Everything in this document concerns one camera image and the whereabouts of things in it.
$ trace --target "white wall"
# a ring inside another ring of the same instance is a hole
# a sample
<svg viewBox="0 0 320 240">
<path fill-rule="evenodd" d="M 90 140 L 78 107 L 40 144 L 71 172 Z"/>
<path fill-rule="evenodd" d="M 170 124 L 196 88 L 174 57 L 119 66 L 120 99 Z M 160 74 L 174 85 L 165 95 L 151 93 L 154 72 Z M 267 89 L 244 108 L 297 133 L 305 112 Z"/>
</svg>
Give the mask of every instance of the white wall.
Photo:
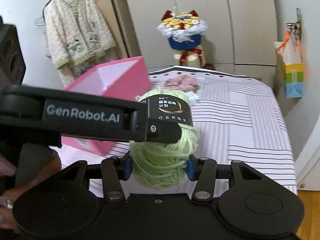
<svg viewBox="0 0 320 240">
<path fill-rule="evenodd" d="M 62 89 L 58 71 L 45 56 L 45 27 L 36 27 L 35 19 L 49 0 L 0 0 L 4 23 L 15 24 L 27 66 L 23 82 L 28 85 Z"/>
<path fill-rule="evenodd" d="M 302 44 L 310 75 L 301 99 L 285 99 L 282 95 L 278 101 L 287 113 L 285 122 L 295 160 L 302 151 L 310 160 L 320 144 L 320 123 L 316 125 L 320 114 L 320 0 L 275 0 L 275 4 L 279 41 L 283 41 L 286 23 L 296 21 L 296 7 L 302 14 Z"/>
</svg>

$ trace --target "blue flower pot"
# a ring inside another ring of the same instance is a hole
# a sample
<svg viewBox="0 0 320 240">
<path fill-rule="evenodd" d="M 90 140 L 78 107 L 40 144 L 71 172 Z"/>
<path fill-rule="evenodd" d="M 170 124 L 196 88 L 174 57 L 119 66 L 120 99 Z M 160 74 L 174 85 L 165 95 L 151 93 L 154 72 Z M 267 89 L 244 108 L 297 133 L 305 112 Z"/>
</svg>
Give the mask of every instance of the blue flower pot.
<svg viewBox="0 0 320 240">
<path fill-rule="evenodd" d="M 192 35 L 190 36 L 190 39 L 193 40 L 192 41 L 184 41 L 184 42 L 177 42 L 174 41 L 173 38 L 169 38 L 169 43 L 171 48 L 176 49 L 176 50 L 187 50 L 187 49 L 194 49 L 196 46 L 201 44 L 201 35 L 200 34 L 196 34 L 196 35 Z"/>
</svg>

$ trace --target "red bow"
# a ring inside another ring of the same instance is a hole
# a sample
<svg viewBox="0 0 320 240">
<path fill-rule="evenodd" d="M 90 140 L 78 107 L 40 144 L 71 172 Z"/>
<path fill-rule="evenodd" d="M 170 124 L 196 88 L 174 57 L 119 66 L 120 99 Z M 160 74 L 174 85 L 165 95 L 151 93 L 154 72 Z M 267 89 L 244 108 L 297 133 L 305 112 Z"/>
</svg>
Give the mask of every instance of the red bow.
<svg viewBox="0 0 320 240">
<path fill-rule="evenodd" d="M 200 61 L 200 67 L 202 67 L 202 50 L 201 49 L 188 49 L 182 52 L 180 58 L 180 65 L 182 66 L 182 62 L 186 62 L 189 56 L 189 52 L 193 52 L 198 55 Z"/>
</svg>

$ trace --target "barcode sticker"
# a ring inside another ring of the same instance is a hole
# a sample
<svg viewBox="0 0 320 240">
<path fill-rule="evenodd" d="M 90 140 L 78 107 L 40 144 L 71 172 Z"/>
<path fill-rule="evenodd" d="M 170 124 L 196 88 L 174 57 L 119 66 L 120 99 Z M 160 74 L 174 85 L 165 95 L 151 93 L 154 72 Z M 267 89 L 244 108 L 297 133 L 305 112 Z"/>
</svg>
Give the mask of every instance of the barcode sticker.
<svg viewBox="0 0 320 240">
<path fill-rule="evenodd" d="M 89 149 L 89 150 L 93 150 L 93 148 L 91 147 L 90 143 L 88 142 L 88 140 L 86 139 L 80 139 L 80 138 L 77 138 L 76 139 L 78 144 L 83 147 L 83 148 L 86 148 L 86 149 Z"/>
</svg>

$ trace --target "white fluffy item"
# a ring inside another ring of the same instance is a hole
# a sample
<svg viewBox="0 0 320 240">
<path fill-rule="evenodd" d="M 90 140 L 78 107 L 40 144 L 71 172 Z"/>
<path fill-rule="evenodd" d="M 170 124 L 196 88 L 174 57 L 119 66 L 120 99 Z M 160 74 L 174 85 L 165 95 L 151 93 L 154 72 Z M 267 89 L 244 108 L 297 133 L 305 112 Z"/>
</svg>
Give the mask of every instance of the white fluffy item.
<svg viewBox="0 0 320 240">
<path fill-rule="evenodd" d="M 187 30 L 174 30 L 173 28 L 166 28 L 163 24 L 160 24 L 157 27 L 157 30 L 160 31 L 165 38 L 169 39 L 170 37 L 172 37 L 174 41 L 177 41 L 179 43 L 184 41 L 193 42 L 190 36 L 196 34 L 205 35 L 207 29 L 208 25 L 203 20 L 201 20 L 199 24 L 193 25 L 191 28 Z"/>
</svg>

